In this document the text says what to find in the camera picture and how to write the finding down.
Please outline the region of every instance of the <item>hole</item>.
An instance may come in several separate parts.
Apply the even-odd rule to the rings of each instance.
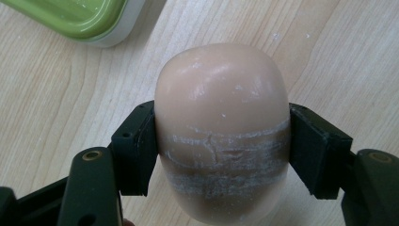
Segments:
[[[369,153],[369,156],[381,163],[390,163],[392,159],[383,153]]]
[[[99,152],[99,151],[91,151],[91,152],[88,152],[88,153],[83,154],[82,158],[83,158],[83,160],[85,160],[85,161],[91,161],[91,160],[95,160],[95,159],[101,157],[102,155],[103,155],[102,152]]]
[[[84,215],[79,219],[79,226],[89,226],[93,225],[94,222],[96,221],[96,217],[94,215],[88,214]]]
[[[132,134],[131,133],[123,133],[122,136],[123,137],[130,137]]]

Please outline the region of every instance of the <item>black plastic part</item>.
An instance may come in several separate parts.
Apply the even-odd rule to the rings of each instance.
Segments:
[[[67,178],[15,200],[10,188],[0,188],[0,225],[56,225]]]
[[[112,136],[117,164],[118,188],[122,195],[147,196],[158,155],[153,101],[137,106]]]
[[[90,148],[75,156],[57,225],[122,225],[120,194],[109,149]]]
[[[291,166],[317,199],[337,199],[352,138],[305,106],[290,113]]]
[[[353,173],[363,199],[345,193],[342,208],[346,225],[398,225],[399,159],[377,150],[362,150]]]
[[[0,225],[17,225],[18,203],[11,188],[0,187]]]

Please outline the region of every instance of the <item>egg-shaped object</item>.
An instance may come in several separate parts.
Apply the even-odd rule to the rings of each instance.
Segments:
[[[279,69],[242,44],[210,44],[173,57],[154,100],[162,166],[192,218],[245,224],[265,217],[284,185],[290,112]]]

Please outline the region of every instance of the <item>wood grain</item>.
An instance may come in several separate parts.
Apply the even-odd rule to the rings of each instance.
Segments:
[[[163,65],[215,42],[262,49],[289,100],[354,138],[353,151],[399,155],[399,2],[149,0],[134,30],[99,49],[67,40],[0,4],[0,185],[18,197],[68,175],[153,99]],[[317,201],[290,169],[279,205],[253,225],[344,225],[341,198]],[[203,225],[173,200],[156,165],[147,198],[123,198],[136,225]]]

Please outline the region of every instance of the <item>wooden table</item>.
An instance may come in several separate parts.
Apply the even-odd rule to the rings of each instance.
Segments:
[[[106,49],[67,40],[0,5],[0,185],[18,197],[68,175],[106,146],[181,51],[214,42],[262,49],[289,101],[354,138],[352,150],[399,155],[399,2],[149,0],[130,36]],[[136,225],[203,225],[177,205],[160,162],[149,196],[123,198]],[[290,169],[276,209],[254,225],[344,225],[342,192],[317,201]]]

